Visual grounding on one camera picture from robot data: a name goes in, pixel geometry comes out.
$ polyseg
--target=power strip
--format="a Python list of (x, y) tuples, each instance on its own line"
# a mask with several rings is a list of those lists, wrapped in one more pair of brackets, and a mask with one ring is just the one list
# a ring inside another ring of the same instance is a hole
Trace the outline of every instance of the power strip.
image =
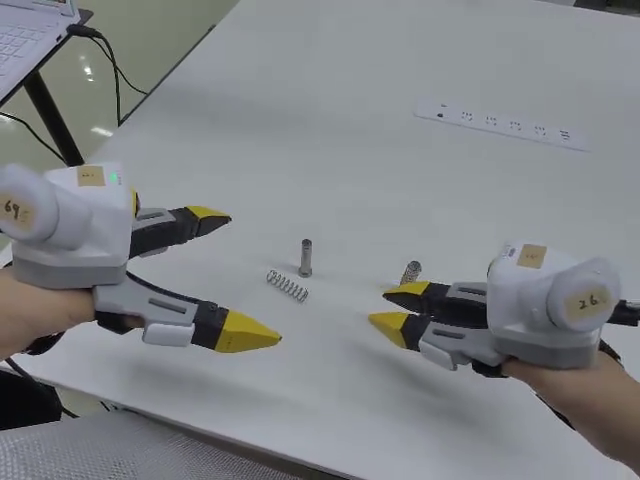
[(477, 112), (455, 107), (447, 103), (422, 101), (416, 107), (414, 114), (419, 118), (449, 123), (460, 127), (481, 130), (483, 132), (498, 133), (500, 135), (547, 143), (549, 145), (582, 152), (589, 151), (584, 138), (574, 131), (550, 127), (539, 123), (524, 122), (486, 112)]

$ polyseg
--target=metal cylinder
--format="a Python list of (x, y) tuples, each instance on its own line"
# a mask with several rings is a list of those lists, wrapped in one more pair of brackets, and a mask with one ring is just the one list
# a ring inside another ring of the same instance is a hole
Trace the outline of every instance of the metal cylinder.
[(302, 241), (302, 256), (300, 259), (300, 268), (298, 275), (302, 278), (311, 276), (311, 240), (305, 238)]
[(400, 285), (404, 285), (405, 283), (413, 283), (418, 280), (418, 277), (422, 273), (422, 265), (417, 260), (413, 260), (409, 262), (407, 268), (400, 279)]

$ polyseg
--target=metal spring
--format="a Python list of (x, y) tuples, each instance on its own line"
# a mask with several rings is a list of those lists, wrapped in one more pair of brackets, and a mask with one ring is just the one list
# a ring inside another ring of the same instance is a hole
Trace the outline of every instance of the metal spring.
[(293, 280), (288, 279), (283, 274), (276, 270), (271, 270), (267, 273), (267, 282), (276, 288), (279, 288), (290, 297), (296, 299), (298, 302), (304, 302), (309, 296), (309, 290), (298, 285)]

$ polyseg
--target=number label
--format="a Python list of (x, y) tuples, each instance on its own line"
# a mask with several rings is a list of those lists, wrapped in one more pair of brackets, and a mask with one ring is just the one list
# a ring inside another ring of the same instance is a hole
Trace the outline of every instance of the number label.
[(587, 290), (565, 300), (567, 317), (571, 322), (579, 322), (606, 312), (611, 307), (611, 296), (604, 287)]
[(518, 257), (517, 265), (519, 267), (539, 269), (544, 263), (544, 257), (547, 254), (547, 247), (540, 245), (523, 245)]
[(104, 187), (104, 168), (100, 165), (83, 165), (77, 168), (79, 187)]
[(0, 193), (0, 220), (9, 222), (21, 230), (29, 231), (33, 227), (34, 210), (28, 203), (6, 193)]

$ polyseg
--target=table surface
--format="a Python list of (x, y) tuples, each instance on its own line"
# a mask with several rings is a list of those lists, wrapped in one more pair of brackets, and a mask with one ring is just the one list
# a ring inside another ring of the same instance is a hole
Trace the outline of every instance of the table surface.
[[(381, 293), (409, 260), (425, 278), (481, 280), (514, 238), (606, 256), (640, 295), (638, 26), (512, 0), (243, 0), (92, 161), (124, 162), (147, 206), (231, 213), (131, 270), (283, 341), (225, 356), (86, 325), (20, 362), (354, 478), (626, 478), (525, 386), (441, 370), (367, 315), (393, 309)], [(568, 125), (591, 152), (421, 120), (421, 98)], [(299, 305), (264, 276), (296, 278), (306, 237)], [(640, 374), (640, 332), (605, 338)]]

